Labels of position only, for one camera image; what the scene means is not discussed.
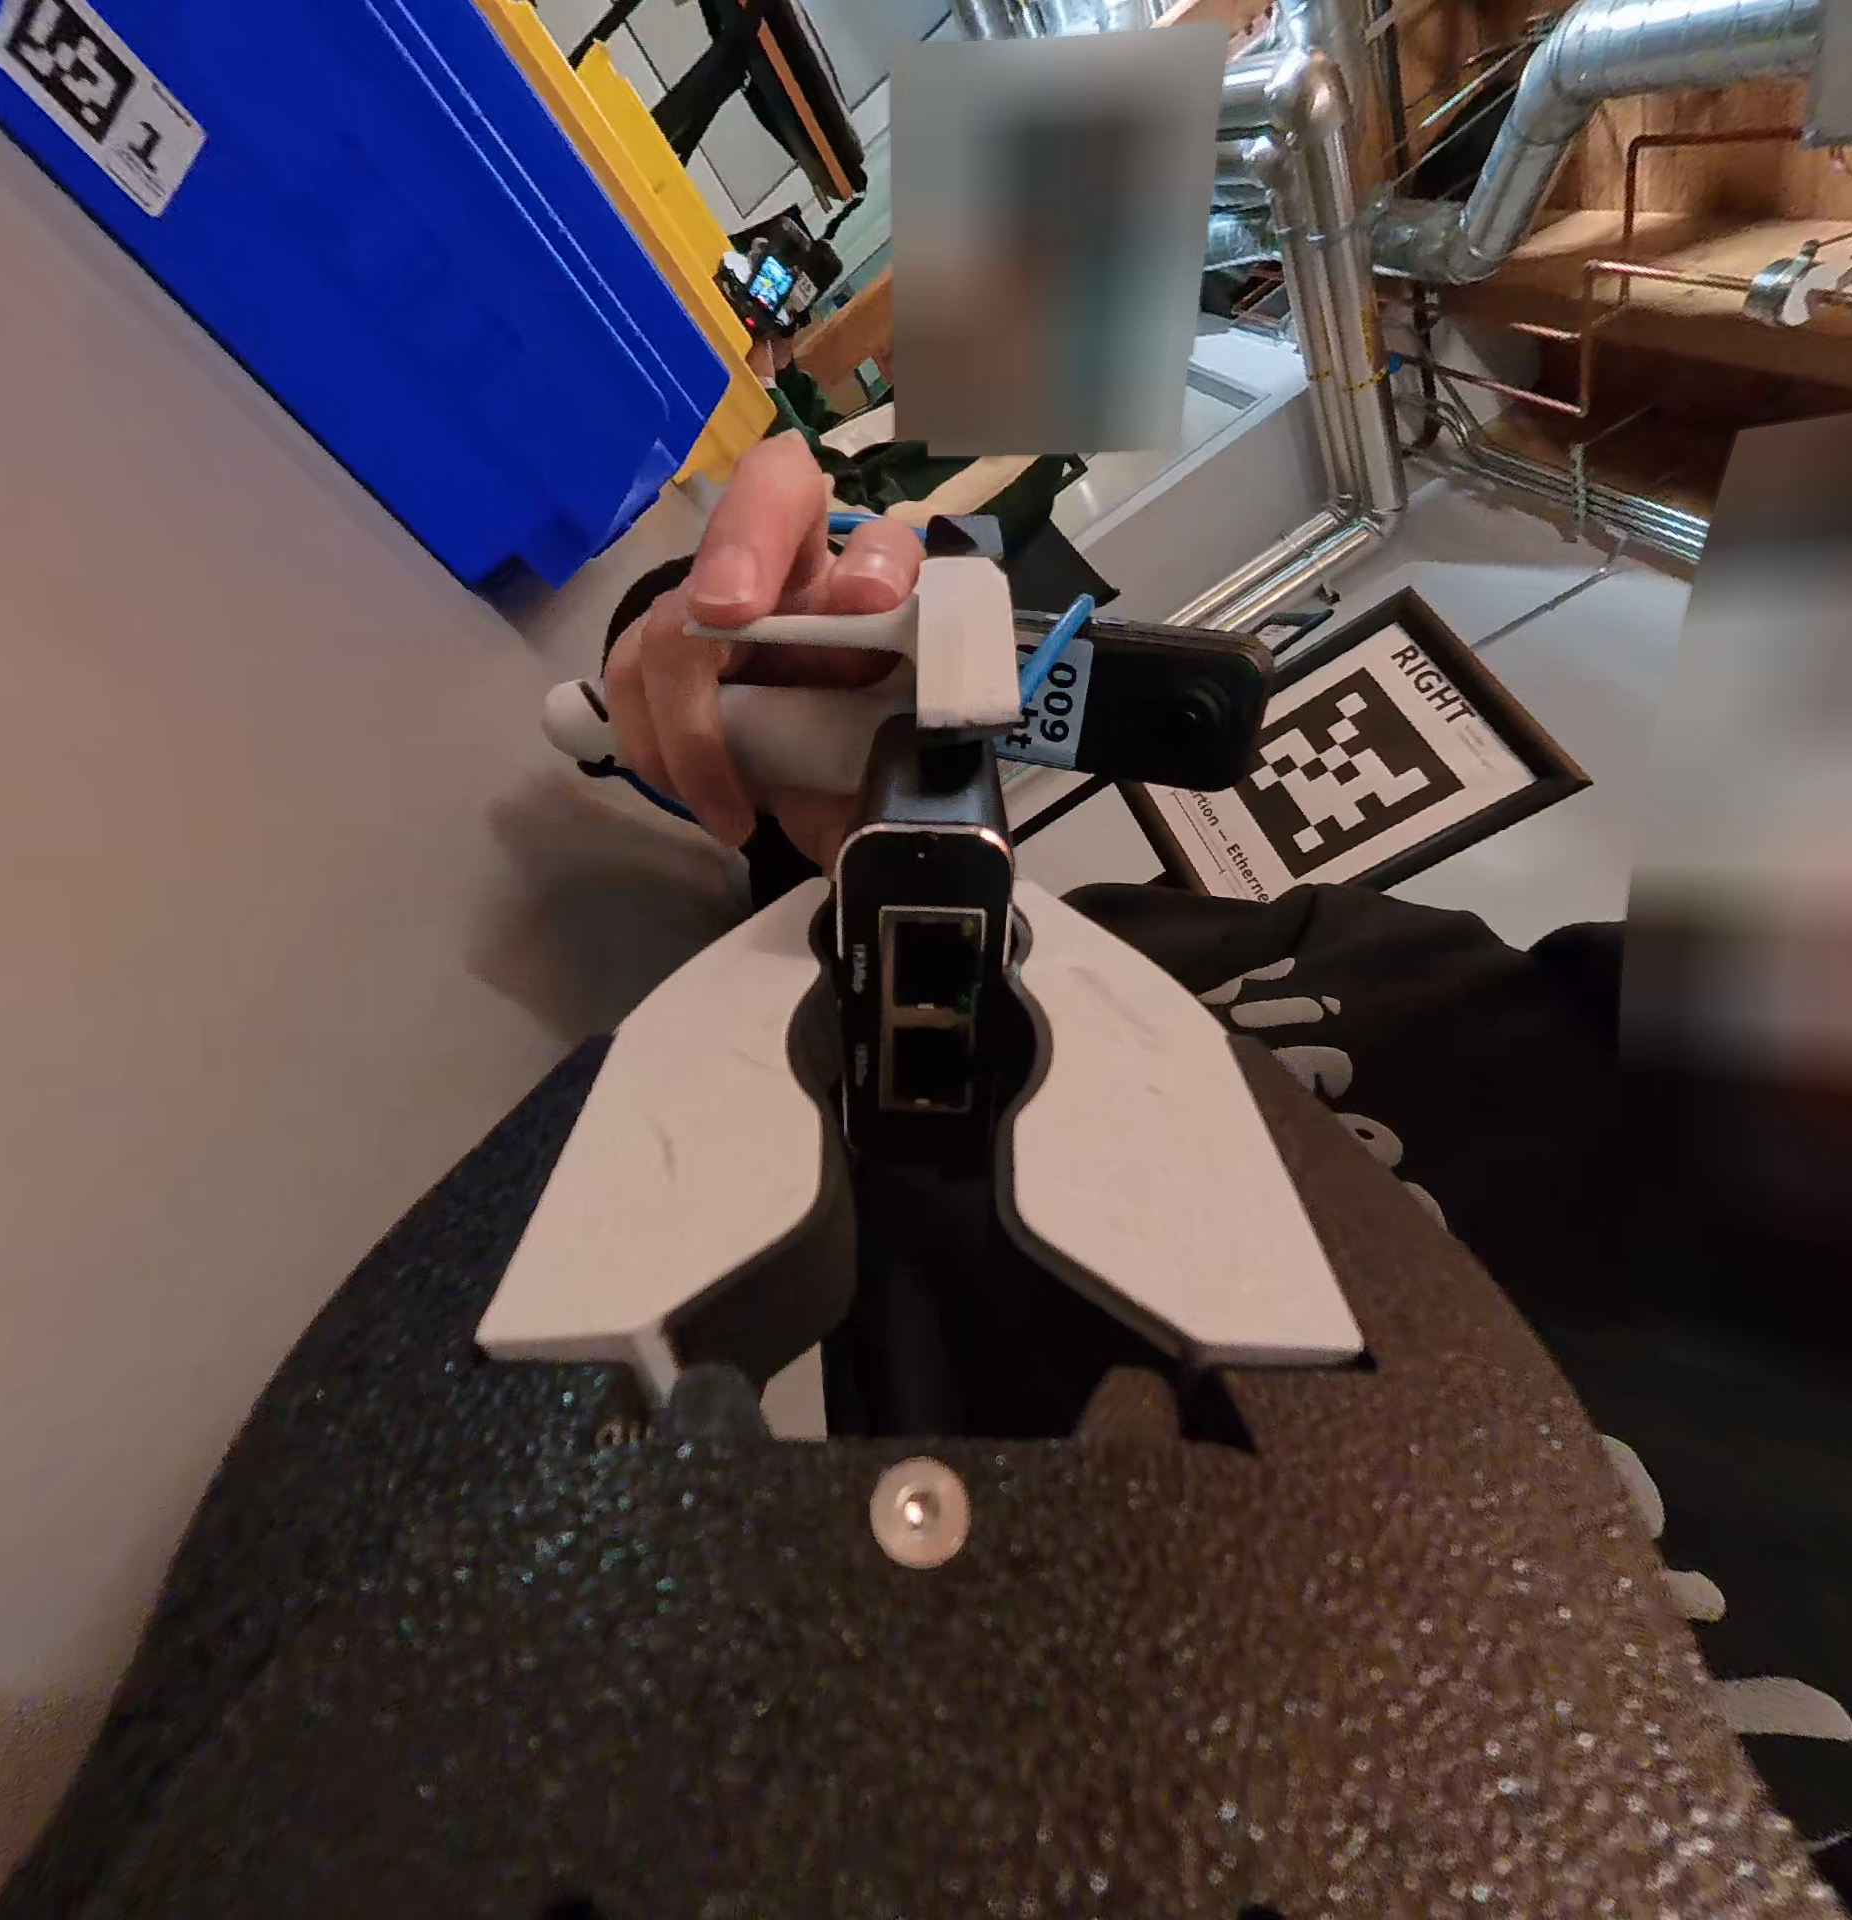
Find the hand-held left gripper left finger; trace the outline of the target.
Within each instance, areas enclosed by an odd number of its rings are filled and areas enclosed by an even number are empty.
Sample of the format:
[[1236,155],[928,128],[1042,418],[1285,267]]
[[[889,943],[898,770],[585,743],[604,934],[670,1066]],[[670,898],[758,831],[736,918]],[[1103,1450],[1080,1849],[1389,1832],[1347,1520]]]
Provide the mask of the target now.
[[710,1364],[772,1390],[843,1318],[859,1203],[822,915],[828,887],[806,879],[615,1029],[478,1318],[489,1364],[621,1364],[670,1401]]

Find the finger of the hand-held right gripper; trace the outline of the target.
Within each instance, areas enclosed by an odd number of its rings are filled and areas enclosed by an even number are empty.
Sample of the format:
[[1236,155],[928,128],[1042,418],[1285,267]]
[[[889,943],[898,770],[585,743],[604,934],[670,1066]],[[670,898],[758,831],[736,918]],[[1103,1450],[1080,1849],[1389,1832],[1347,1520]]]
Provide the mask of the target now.
[[1022,719],[1015,590],[995,556],[928,556],[910,631],[918,733],[1003,733]]

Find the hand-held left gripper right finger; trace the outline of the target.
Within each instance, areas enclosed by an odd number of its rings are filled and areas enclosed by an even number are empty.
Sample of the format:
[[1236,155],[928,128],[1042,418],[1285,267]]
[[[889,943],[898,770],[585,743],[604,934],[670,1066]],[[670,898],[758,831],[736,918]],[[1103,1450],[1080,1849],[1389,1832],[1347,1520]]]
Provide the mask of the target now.
[[1170,1364],[1358,1364],[1358,1310],[1198,995],[1042,887],[1015,887],[1015,934],[1034,1064],[995,1141],[1003,1232]]

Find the black ethernet splitter box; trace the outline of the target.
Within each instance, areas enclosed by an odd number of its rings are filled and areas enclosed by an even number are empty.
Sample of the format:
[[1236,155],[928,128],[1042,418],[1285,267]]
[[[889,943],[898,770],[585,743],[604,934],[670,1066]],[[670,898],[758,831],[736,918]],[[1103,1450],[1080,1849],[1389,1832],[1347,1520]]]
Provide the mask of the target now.
[[843,1440],[960,1420],[939,1269],[982,1232],[1003,1107],[1015,847],[990,743],[877,719],[828,863],[848,1310],[822,1333]]

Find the yellow plastic bin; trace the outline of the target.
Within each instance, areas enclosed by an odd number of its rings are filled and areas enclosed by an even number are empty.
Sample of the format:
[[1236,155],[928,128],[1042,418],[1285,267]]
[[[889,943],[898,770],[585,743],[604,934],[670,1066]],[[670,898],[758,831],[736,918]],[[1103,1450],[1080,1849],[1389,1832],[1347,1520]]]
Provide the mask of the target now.
[[721,351],[730,396],[718,403],[701,446],[674,469],[674,483],[721,483],[751,446],[772,435],[776,396],[751,366],[751,324],[721,303],[718,272],[730,257],[730,236],[697,190],[688,164],[670,153],[662,123],[636,96],[636,84],[615,65],[604,47],[585,47],[581,65],[557,56],[552,25],[525,0],[484,0],[484,21],[535,90],[535,101],[557,114],[573,153],[604,187],[615,213],[636,228],[636,236],[670,272],[674,303],[697,316],[710,347]]

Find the blue plastic bin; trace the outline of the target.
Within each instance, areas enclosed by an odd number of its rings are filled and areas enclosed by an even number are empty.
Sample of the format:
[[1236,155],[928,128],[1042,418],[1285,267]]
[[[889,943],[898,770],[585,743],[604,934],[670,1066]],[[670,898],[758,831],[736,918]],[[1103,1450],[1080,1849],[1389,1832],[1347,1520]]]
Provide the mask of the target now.
[[585,569],[730,396],[484,9],[5,0],[0,128],[461,583]]

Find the person's right hand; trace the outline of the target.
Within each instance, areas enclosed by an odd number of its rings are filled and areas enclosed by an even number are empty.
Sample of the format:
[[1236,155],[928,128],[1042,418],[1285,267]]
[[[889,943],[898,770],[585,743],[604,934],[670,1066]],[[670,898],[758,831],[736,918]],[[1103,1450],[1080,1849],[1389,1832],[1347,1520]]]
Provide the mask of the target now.
[[828,863],[848,797],[776,787],[736,770],[721,743],[721,679],[742,687],[877,687],[889,656],[730,642],[772,610],[889,610],[910,599],[928,542],[898,516],[862,516],[828,555],[828,479],[808,446],[772,435],[736,469],[697,565],[604,656],[604,719],[640,786],[670,787],[730,853],[758,817]]

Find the silver bent duct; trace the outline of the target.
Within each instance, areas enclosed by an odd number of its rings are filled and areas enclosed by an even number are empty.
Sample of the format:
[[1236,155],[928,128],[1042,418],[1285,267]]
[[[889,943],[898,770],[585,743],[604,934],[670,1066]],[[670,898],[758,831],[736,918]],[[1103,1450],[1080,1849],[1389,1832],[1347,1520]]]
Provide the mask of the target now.
[[1542,228],[1595,110],[1628,96],[1729,90],[1819,62],[1819,0],[1577,0],[1530,47],[1505,128],[1465,203],[1398,195],[1366,228],[1366,267],[1414,287],[1491,282]]

